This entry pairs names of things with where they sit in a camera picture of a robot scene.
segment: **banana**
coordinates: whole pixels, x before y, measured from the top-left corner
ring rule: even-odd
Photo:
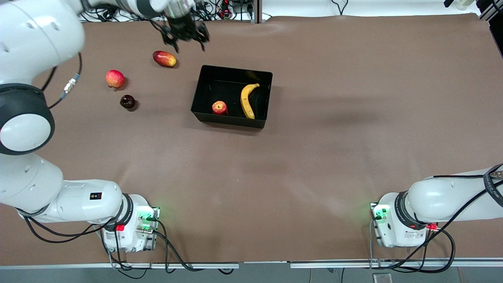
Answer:
[[[253,113],[250,102],[248,101],[248,95],[250,95],[250,93],[259,86],[259,84],[247,85],[243,88],[243,90],[241,90],[241,107],[243,108],[244,115],[248,119],[255,119],[255,114]]]

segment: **table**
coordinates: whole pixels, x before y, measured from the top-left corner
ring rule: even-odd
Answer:
[[[85,29],[82,77],[53,109],[56,132],[37,154],[66,179],[113,180],[160,206],[187,262],[366,259],[370,202],[434,174],[501,162],[503,66],[476,15],[210,22],[207,51],[182,43],[174,69],[152,60],[172,49],[148,22]],[[274,74],[264,129],[193,116],[204,64]],[[58,69],[49,103],[76,69],[76,59]],[[110,69],[127,77],[124,90],[107,87]],[[125,94],[139,101],[136,111],[119,105]],[[95,236],[55,246],[31,235],[11,207],[0,215],[8,255],[0,265],[108,262]],[[453,223],[457,257],[501,258],[500,241],[479,239],[501,234],[502,224]],[[50,225],[63,233],[85,226]],[[446,242],[433,247],[429,257],[447,257]],[[127,260],[162,262],[163,248]]]

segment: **apple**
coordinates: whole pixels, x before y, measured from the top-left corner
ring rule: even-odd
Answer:
[[[124,84],[124,82],[126,82],[124,75],[117,70],[108,71],[105,76],[105,80],[107,81],[109,88],[119,88]]]
[[[175,56],[166,51],[156,51],[152,54],[152,57],[157,64],[165,67],[173,67],[177,63]]]
[[[211,106],[211,110],[213,111],[213,114],[217,115],[227,115],[227,105],[223,101],[217,101],[213,103],[213,106]]]

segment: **black rectangular container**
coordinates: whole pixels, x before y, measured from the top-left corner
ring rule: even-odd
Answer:
[[[201,122],[263,128],[272,81],[273,73],[270,72],[204,65],[199,73],[191,111]],[[255,119],[246,118],[241,107],[241,90],[249,84],[260,84],[248,97]],[[227,105],[227,115],[213,114],[211,106],[219,100]]]

